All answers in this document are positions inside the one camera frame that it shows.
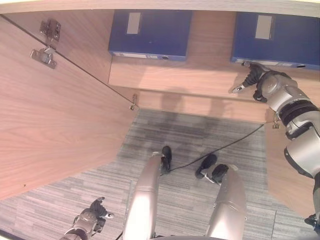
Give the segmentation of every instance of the wooden cabinet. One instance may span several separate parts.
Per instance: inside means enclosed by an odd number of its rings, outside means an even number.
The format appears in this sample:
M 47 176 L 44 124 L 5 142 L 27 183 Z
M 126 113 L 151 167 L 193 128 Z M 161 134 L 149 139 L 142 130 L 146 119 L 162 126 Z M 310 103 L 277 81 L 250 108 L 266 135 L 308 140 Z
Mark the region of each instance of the wooden cabinet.
M 197 10 L 187 61 L 112 58 L 113 9 Z M 137 111 L 129 110 L 133 94 L 141 108 L 270 122 L 268 106 L 252 98 L 254 87 L 230 93 L 249 73 L 230 62 L 236 11 L 320 17 L 319 9 L 320 3 L 304 0 L 5 1 L 0 4 L 8 20 L 0 18 L 0 199 L 112 161 Z M 62 25 L 55 70 L 29 57 L 32 49 L 44 47 L 39 26 L 48 18 Z M 275 70 L 290 75 L 320 105 L 319 71 Z M 283 129 L 267 124 L 265 131 L 270 193 L 301 215 L 311 213 L 312 180 L 285 160 Z
M 0 32 L 0 199 L 113 161 L 137 108 L 60 54 L 31 59 L 44 45 L 2 17 Z

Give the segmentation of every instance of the metal hinge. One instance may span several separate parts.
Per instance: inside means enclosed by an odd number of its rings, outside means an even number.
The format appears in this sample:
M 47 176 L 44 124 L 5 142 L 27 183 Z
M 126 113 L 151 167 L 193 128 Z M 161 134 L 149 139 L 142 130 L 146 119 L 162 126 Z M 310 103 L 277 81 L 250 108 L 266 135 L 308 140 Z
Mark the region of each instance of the metal hinge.
M 57 49 L 57 45 L 60 39 L 61 24 L 54 19 L 49 19 L 47 22 L 42 21 L 40 26 L 40 33 L 46 35 L 46 48 L 42 48 L 39 51 L 33 49 L 31 52 L 31 58 L 55 69 L 57 62 L 54 61 L 54 52 Z
M 138 95 L 137 94 L 133 94 L 133 96 L 132 96 L 132 105 L 130 106 L 130 109 L 132 111 L 135 110 L 137 102 L 138 102 Z
M 276 112 L 274 113 L 273 122 L 272 123 L 273 123 L 272 124 L 272 128 L 273 129 L 279 129 L 280 128 L 279 117 L 278 117 Z

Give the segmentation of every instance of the black cable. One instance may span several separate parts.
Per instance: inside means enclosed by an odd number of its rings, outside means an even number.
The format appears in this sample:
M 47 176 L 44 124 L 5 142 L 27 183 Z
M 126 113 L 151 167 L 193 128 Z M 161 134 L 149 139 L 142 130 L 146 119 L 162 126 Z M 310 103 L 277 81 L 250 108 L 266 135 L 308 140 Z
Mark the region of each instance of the black cable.
M 122 232 L 120 233 L 120 235 L 119 235 L 115 240 L 118 240 L 118 239 L 122 236 L 123 233 L 124 233 L 124 232 L 122 231 Z
M 232 143 L 229 143 L 228 145 L 222 146 L 222 147 L 220 147 L 220 148 L 218 148 L 218 149 L 216 149 L 216 150 L 214 150 L 214 151 L 211 151 L 211 152 L 209 152 L 209 153 L 207 153 L 207 154 L 205 154 L 205 155 L 203 155 L 203 156 L 201 156 L 201 157 L 198 157 L 196 160 L 194 160 L 194 161 L 192 161 L 192 162 L 190 162 L 190 163 L 188 163 L 188 164 L 186 164 L 186 165 L 178 166 L 178 167 L 176 167 L 176 168 L 171 169 L 171 170 L 170 170 L 170 173 L 171 173 L 172 171 L 177 170 L 177 169 L 182 169 L 182 168 L 188 167 L 188 166 L 190 166 L 191 164 L 194 164 L 194 163 L 200 161 L 201 159 L 205 158 L 206 156 L 208 156 L 208 155 L 210 155 L 210 154 L 213 154 L 213 153 L 215 153 L 215 152 L 217 152 L 217 151 L 220 151 L 220 150 L 225 149 L 225 148 L 227 148 L 227 147 L 229 147 L 229 146 L 231 146 L 231 145 L 233 145 L 233 144 L 236 144 L 236 143 L 240 142 L 241 140 L 243 140 L 243 139 L 249 137 L 250 135 L 254 134 L 256 131 L 258 131 L 258 130 L 259 130 L 260 128 L 262 128 L 263 126 L 264 126 L 264 124 L 262 124 L 262 125 L 259 126 L 256 130 L 250 132 L 250 133 L 247 134 L 246 136 L 244 136 L 244 137 L 242 137 L 242 138 L 240 138 L 240 139 L 238 139 L 238 140 L 236 140 L 236 141 L 234 141 L 234 142 L 232 142 Z

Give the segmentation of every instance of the humanoid robot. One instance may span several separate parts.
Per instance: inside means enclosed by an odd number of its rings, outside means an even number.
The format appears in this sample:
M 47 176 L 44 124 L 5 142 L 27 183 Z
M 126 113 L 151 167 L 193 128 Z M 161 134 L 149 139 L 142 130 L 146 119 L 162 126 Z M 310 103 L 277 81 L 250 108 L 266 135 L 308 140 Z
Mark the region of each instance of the humanoid robot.
M 284 149 L 284 156 L 300 174 L 315 181 L 313 203 L 315 214 L 305 222 L 320 235 L 320 111 L 308 96 L 298 88 L 296 81 L 287 74 L 245 61 L 250 68 L 243 83 L 233 93 L 256 84 L 254 99 L 267 103 L 285 126 L 291 142 Z M 155 238 L 159 177 L 171 170 L 172 153 L 168 146 L 154 152 L 145 165 L 135 187 L 123 231 L 123 240 L 149 240 Z M 204 236 L 168 236 L 159 240 L 240 240 L 246 220 L 246 195 L 243 182 L 234 165 L 216 164 L 215 155 L 208 155 L 195 173 L 219 184 L 220 190 L 214 203 L 207 231 Z M 61 240 L 89 240 L 101 232 L 106 216 L 113 214 L 101 205 L 98 198 L 74 220 L 73 226 Z

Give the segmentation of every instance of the floor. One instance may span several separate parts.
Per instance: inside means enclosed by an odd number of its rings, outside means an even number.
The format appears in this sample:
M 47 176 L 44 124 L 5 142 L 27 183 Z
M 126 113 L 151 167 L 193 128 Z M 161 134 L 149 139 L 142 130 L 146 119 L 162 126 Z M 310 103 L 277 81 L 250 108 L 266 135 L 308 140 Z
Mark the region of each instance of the floor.
M 113 240 L 123 230 L 128 202 L 152 152 L 169 145 L 172 167 L 231 143 L 258 124 L 141 110 L 115 162 L 0 202 L 0 229 L 25 240 L 57 240 L 74 217 L 100 196 L 115 214 L 93 240 Z M 217 153 L 235 164 L 245 184 L 245 240 L 310 239 L 316 234 L 302 217 L 268 195 L 264 128 Z M 219 187 L 196 179 L 198 164 L 160 178 L 156 233 L 201 236 L 206 232 Z

